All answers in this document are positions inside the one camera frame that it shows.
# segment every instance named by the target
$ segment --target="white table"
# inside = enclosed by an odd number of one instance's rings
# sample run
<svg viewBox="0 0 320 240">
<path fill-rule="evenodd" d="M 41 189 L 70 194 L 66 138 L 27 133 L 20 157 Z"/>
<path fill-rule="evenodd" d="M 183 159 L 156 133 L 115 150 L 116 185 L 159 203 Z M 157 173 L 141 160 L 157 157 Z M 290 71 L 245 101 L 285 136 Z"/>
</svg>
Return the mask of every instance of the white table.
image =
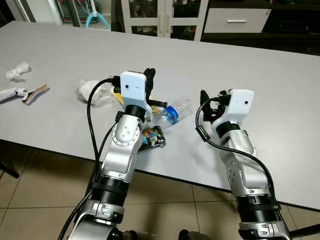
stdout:
<svg viewBox="0 0 320 240">
<path fill-rule="evenodd" d="M 26 61 L 26 82 L 5 78 Z M 79 79 L 102 80 L 155 68 L 155 99 L 188 96 L 193 115 L 164 131 L 167 145 L 140 154 L 138 170 L 229 190 L 218 151 L 195 131 L 200 90 L 255 92 L 243 122 L 269 168 L 279 201 L 320 209 L 320 57 L 283 51 L 165 39 L 50 24 L 12 22 L 0 28 L 0 89 L 48 84 L 30 106 L 0 104 L 0 139 L 94 159 Z M 118 102 L 91 111 L 97 142 L 121 110 Z"/>
</svg>

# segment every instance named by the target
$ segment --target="white cabinet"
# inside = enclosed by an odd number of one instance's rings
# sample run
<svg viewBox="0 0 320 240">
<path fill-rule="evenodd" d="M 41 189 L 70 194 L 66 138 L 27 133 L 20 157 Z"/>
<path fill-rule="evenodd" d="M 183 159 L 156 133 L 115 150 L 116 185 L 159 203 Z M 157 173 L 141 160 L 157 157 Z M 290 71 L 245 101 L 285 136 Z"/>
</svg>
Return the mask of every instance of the white cabinet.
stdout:
<svg viewBox="0 0 320 240">
<path fill-rule="evenodd" d="M 208 0 L 121 0 L 126 33 L 200 41 Z"/>
<path fill-rule="evenodd" d="M 204 33 L 261 33 L 271 9 L 210 8 Z"/>
</svg>

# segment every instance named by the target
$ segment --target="drawer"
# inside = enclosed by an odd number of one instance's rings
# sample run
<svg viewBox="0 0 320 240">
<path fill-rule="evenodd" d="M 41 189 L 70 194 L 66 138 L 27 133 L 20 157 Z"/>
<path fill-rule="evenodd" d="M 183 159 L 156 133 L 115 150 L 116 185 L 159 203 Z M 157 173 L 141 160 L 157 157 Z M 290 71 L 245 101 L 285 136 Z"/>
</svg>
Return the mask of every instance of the drawer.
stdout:
<svg viewBox="0 0 320 240">
<path fill-rule="evenodd" d="M 271 9 L 209 8 L 204 33 L 261 33 Z"/>
</svg>

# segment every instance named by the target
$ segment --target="floor tile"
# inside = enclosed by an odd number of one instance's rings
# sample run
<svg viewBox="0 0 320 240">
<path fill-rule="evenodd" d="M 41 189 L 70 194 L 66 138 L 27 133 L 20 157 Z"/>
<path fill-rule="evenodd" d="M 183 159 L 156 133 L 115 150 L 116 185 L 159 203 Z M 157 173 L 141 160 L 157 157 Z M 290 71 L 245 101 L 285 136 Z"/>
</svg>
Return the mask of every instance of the floor tile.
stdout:
<svg viewBox="0 0 320 240">
<path fill-rule="evenodd" d="M 120 230 L 135 230 L 140 240 L 177 240 L 182 229 L 198 231 L 193 202 L 126 205 Z"/>
<path fill-rule="evenodd" d="M 73 209 L 73 207 L 9 208 L 0 226 L 0 239 L 56 240 Z"/>
<path fill-rule="evenodd" d="M 242 240 L 236 202 L 196 202 L 200 233 L 211 239 Z"/>
<path fill-rule="evenodd" d="M 288 227 L 289 231 L 296 230 L 296 225 L 294 220 L 292 219 L 289 209 L 286 205 L 281 205 L 281 215 L 285 221 L 286 226 Z"/>
<path fill-rule="evenodd" d="M 0 223 L 2 221 L 2 218 L 4 217 L 5 213 L 6 213 L 6 208 L 0 208 Z"/>
<path fill-rule="evenodd" d="M 1 162 L 16 170 L 20 175 L 32 152 L 32 148 L 0 140 Z M 0 171 L 0 208 L 8 207 L 19 180 L 19 178 L 15 179 Z"/>
<path fill-rule="evenodd" d="M 191 184 L 135 172 L 124 204 L 193 201 Z"/>
<path fill-rule="evenodd" d="M 305 210 L 289 206 L 289 211 L 298 229 L 320 224 L 320 212 Z M 320 233 L 310 236 L 303 236 L 302 240 L 319 240 Z"/>
<path fill-rule="evenodd" d="M 196 202 L 223 202 L 234 201 L 235 198 L 231 193 L 214 190 L 212 188 L 192 185 L 194 200 Z"/>
<path fill-rule="evenodd" d="M 38 150 L 30 158 L 9 207 L 76 206 L 85 194 L 93 166 L 80 158 Z"/>
</svg>

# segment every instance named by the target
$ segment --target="drawer handle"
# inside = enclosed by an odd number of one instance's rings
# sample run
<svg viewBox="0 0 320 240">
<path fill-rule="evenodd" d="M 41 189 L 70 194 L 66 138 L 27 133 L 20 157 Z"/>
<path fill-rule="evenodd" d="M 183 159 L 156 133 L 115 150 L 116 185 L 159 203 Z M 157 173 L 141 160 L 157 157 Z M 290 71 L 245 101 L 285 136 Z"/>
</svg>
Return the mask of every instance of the drawer handle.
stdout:
<svg viewBox="0 0 320 240">
<path fill-rule="evenodd" d="M 228 24 L 244 24 L 247 22 L 247 20 L 227 20 Z"/>
</svg>

